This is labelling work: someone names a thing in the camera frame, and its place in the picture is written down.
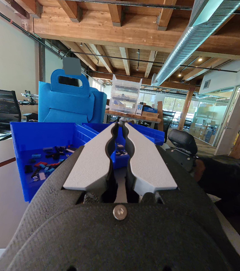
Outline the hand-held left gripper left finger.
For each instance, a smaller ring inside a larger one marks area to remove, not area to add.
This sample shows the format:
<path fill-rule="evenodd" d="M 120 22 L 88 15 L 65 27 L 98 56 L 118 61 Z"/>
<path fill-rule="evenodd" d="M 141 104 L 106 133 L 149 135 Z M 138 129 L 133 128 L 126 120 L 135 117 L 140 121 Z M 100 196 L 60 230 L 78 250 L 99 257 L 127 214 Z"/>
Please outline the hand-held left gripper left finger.
<path fill-rule="evenodd" d="M 114 203 L 118 184 L 111 155 L 115 151 L 117 136 L 118 123 L 114 123 L 87 142 L 63 188 L 85 191 L 93 194 L 100 202 Z"/>

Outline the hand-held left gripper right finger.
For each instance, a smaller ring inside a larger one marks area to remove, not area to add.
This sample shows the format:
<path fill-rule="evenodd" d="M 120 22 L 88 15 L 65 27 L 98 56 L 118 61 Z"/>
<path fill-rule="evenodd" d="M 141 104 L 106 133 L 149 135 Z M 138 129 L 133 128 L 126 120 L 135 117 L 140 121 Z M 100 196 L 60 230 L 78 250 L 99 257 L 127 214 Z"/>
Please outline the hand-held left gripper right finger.
<path fill-rule="evenodd" d="M 138 203 L 146 193 L 155 194 L 178 187 L 151 140 L 128 123 L 123 125 L 123 137 L 129 155 L 125 181 L 128 203 Z"/>

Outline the blue plastic bin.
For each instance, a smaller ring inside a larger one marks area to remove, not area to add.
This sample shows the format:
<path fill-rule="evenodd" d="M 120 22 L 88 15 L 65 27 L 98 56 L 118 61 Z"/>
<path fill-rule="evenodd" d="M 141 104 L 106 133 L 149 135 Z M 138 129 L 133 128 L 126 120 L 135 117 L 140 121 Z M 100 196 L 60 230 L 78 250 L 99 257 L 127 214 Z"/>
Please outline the blue plastic bin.
<path fill-rule="evenodd" d="M 47 154 L 43 148 L 68 145 L 78 148 L 99 133 L 86 124 L 80 126 L 75 123 L 11 122 L 10 128 L 25 202 L 32 200 L 44 182 L 40 180 L 34 182 L 31 178 L 33 172 L 24 171 L 25 165 L 32 165 L 33 171 L 36 170 L 34 163 L 29 162 L 33 154 L 41 155 L 35 159 L 36 163 L 40 161 L 48 164 L 57 163 L 60 159 L 67 158 L 66 153 L 54 160 L 45 157 Z"/>
<path fill-rule="evenodd" d="M 130 124 L 133 128 L 135 128 L 138 132 L 143 134 L 146 138 L 148 138 L 150 141 L 152 141 L 156 145 L 162 146 L 164 143 L 164 132 L 151 129 L 149 127 L 144 127 L 138 124 Z M 110 124 L 95 124 L 95 123 L 82 123 L 81 126 L 86 128 L 87 130 L 99 134 L 102 132 L 105 128 L 107 128 Z M 122 127 L 118 128 L 118 135 L 115 139 L 115 147 L 116 143 L 123 144 L 125 146 L 125 139 L 122 135 Z M 116 157 L 116 150 L 112 153 L 111 159 L 113 162 L 113 169 L 119 169 L 122 167 L 127 167 L 129 155 L 125 156 L 118 156 Z"/>

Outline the person's right forearm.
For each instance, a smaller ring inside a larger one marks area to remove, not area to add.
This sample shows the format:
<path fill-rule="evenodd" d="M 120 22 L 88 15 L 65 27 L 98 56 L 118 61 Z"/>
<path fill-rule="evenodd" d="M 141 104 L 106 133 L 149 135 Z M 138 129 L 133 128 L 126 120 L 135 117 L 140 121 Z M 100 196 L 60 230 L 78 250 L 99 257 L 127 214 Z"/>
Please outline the person's right forearm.
<path fill-rule="evenodd" d="M 226 164 L 212 158 L 199 158 L 205 171 L 198 185 L 207 193 L 220 198 L 216 203 L 224 215 L 240 215 L 240 160 Z"/>

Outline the grey desk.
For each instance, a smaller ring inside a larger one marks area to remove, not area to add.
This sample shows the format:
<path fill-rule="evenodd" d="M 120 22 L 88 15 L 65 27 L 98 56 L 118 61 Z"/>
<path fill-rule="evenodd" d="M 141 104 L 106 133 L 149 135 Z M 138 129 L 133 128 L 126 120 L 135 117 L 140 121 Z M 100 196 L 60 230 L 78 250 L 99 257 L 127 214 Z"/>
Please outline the grey desk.
<path fill-rule="evenodd" d="M 0 143 L 0 163 L 14 157 L 12 140 Z M 0 249 L 10 242 L 27 206 L 16 162 L 0 167 Z"/>

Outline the person's right hand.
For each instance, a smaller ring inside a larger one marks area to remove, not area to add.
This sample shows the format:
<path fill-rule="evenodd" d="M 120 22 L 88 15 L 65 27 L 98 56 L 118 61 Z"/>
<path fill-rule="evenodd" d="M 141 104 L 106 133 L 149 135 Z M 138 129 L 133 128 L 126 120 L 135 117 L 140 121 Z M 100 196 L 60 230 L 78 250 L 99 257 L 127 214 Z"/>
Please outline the person's right hand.
<path fill-rule="evenodd" d="M 195 166 L 193 167 L 193 177 L 195 179 L 196 182 L 199 182 L 200 179 L 202 178 L 203 176 L 203 173 L 205 171 L 206 167 L 205 167 L 205 164 L 202 160 L 200 159 L 196 159 L 195 160 Z"/>

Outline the flat brown cardboard box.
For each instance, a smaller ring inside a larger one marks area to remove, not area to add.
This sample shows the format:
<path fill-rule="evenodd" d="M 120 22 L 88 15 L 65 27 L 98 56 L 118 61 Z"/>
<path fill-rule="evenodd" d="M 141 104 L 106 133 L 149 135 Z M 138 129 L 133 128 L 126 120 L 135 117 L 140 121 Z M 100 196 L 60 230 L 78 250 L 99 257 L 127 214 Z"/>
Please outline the flat brown cardboard box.
<path fill-rule="evenodd" d="M 142 116 L 145 118 L 151 118 L 153 120 L 157 120 L 159 117 L 158 113 L 153 113 L 153 112 L 148 112 L 148 111 L 143 111 Z"/>

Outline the large pile of toy bricks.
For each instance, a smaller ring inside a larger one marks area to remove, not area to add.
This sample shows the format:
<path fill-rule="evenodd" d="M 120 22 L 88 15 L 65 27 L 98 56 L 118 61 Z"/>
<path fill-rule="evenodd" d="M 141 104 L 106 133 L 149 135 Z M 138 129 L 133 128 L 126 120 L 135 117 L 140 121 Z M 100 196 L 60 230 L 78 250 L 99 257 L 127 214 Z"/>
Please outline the large pile of toy bricks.
<path fill-rule="evenodd" d="M 44 147 L 30 153 L 24 165 L 27 182 L 35 184 L 45 181 L 76 150 L 73 145 L 64 145 Z"/>

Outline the wooden table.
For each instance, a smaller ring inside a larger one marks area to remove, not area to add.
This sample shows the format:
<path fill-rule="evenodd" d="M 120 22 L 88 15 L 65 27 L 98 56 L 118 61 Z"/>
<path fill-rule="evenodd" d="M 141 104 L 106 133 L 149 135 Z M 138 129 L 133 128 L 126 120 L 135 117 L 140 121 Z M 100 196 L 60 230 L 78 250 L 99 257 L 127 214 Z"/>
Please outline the wooden table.
<path fill-rule="evenodd" d="M 119 118 L 126 118 L 126 119 L 133 119 L 137 120 L 138 122 L 147 122 L 150 123 L 150 128 L 154 129 L 155 124 L 158 125 L 158 129 L 160 131 L 163 130 L 163 119 L 159 117 L 151 117 L 148 115 L 136 115 L 130 113 L 122 113 L 112 110 L 105 110 L 104 120 L 103 123 L 108 123 L 110 121 L 111 116 L 119 117 Z"/>

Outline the blue felt bag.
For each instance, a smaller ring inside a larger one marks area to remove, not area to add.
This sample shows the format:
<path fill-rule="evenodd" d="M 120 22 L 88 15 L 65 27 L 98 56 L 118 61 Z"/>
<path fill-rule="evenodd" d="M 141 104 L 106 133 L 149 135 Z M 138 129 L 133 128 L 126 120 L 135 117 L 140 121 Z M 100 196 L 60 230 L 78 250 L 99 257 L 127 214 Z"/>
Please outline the blue felt bag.
<path fill-rule="evenodd" d="M 38 122 L 103 123 L 107 95 L 83 75 L 54 70 L 51 82 L 38 84 Z"/>

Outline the stack of clear plastic bins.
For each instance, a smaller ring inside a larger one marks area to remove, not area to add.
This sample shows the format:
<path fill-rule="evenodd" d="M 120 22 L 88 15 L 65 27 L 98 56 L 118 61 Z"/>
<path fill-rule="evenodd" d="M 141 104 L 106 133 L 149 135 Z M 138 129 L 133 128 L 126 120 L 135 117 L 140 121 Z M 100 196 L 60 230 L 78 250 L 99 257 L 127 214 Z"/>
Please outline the stack of clear plastic bins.
<path fill-rule="evenodd" d="M 113 75 L 109 109 L 115 112 L 135 114 L 142 79 L 140 82 L 120 80 Z"/>

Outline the black mesh office chair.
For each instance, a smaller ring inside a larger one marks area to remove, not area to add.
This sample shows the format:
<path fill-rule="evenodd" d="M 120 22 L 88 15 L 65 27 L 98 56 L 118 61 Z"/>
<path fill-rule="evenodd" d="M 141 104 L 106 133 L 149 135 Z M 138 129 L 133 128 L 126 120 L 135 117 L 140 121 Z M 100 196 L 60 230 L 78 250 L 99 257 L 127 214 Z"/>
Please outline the black mesh office chair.
<path fill-rule="evenodd" d="M 11 138 L 10 122 L 21 122 L 22 116 L 15 91 L 0 90 L 0 141 Z"/>

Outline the wooden post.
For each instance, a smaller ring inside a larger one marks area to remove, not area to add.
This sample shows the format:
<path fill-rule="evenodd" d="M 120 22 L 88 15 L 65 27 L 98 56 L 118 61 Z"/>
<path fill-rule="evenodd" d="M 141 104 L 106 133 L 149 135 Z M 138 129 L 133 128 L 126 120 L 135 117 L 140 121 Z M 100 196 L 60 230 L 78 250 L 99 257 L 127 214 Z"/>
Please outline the wooden post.
<path fill-rule="evenodd" d="M 188 90 L 188 92 L 186 94 L 185 103 L 184 103 L 183 110 L 182 110 L 180 120 L 179 120 L 179 124 L 178 124 L 178 127 L 177 127 L 178 130 L 183 130 L 185 120 L 186 120 L 186 116 L 187 116 L 187 113 L 188 113 L 188 110 L 189 110 L 190 102 L 192 100 L 192 96 L 193 96 L 193 93 L 194 93 L 195 89 L 196 89 L 195 85 L 190 85 L 189 90 Z"/>

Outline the silver ventilation duct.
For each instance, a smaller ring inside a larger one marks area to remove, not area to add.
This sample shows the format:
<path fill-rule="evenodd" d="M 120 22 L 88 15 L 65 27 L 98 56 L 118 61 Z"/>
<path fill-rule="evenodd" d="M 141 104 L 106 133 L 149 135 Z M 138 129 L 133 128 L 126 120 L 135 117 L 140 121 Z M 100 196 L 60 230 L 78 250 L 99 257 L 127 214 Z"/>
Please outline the silver ventilation duct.
<path fill-rule="evenodd" d="M 189 24 L 151 86 L 160 86 L 240 7 L 240 0 L 196 0 Z"/>

